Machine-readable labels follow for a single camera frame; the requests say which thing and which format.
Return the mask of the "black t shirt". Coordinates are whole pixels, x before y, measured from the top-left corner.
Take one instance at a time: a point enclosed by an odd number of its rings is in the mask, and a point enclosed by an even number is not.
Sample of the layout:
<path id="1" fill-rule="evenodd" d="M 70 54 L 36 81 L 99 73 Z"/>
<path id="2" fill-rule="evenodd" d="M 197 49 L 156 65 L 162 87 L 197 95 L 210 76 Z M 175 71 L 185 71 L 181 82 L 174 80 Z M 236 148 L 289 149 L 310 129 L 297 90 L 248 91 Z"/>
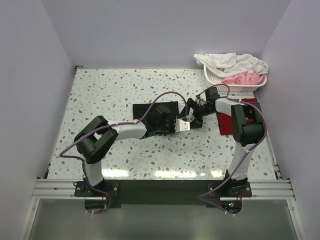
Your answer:
<path id="1" fill-rule="evenodd" d="M 167 117 L 169 115 L 176 116 L 176 119 L 182 119 L 187 121 L 185 114 L 190 113 L 188 111 L 188 105 L 179 112 L 178 102 L 169 101 L 169 102 L 160 102 L 151 105 L 150 103 L 146 104 L 134 104 L 132 106 L 133 118 L 135 120 L 142 120 L 142 123 L 145 124 L 145 118 L 147 115 L 155 115 L 156 117 Z"/>

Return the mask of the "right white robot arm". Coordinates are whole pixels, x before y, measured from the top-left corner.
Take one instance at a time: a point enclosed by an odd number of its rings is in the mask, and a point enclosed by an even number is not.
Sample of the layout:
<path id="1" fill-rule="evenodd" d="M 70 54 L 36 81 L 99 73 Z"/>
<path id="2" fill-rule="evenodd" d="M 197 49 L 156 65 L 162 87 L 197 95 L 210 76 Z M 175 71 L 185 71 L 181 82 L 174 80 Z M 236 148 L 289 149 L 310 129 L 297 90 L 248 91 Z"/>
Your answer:
<path id="1" fill-rule="evenodd" d="M 235 148 L 221 185 L 223 192 L 233 197 L 241 190 L 240 184 L 245 185 L 248 180 L 251 157 L 267 135 L 266 121 L 258 102 L 222 97 L 216 87 L 210 87 L 204 93 L 205 100 L 202 100 L 200 95 L 197 95 L 196 99 L 189 98 L 184 110 L 186 114 L 192 110 L 192 129 L 201 128 L 203 117 L 211 114 L 224 114 L 231 118 Z"/>

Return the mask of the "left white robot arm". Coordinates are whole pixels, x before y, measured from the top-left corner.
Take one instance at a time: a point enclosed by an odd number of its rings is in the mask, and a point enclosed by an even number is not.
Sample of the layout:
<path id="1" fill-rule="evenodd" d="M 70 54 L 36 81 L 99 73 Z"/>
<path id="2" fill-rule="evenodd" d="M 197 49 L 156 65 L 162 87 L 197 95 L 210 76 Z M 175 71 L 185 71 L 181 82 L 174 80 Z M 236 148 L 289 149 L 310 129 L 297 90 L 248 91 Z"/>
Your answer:
<path id="1" fill-rule="evenodd" d="M 104 190 L 101 160 L 106 156 L 114 142 L 126 139 L 146 139 L 153 136 L 166 136 L 175 133 L 176 119 L 179 115 L 178 102 L 155 103 L 142 122 L 108 127 L 97 131 L 100 138 L 88 133 L 111 125 L 103 116 L 95 117 L 75 138 L 76 149 L 84 157 L 85 175 L 88 179 L 86 191 L 99 196 Z"/>

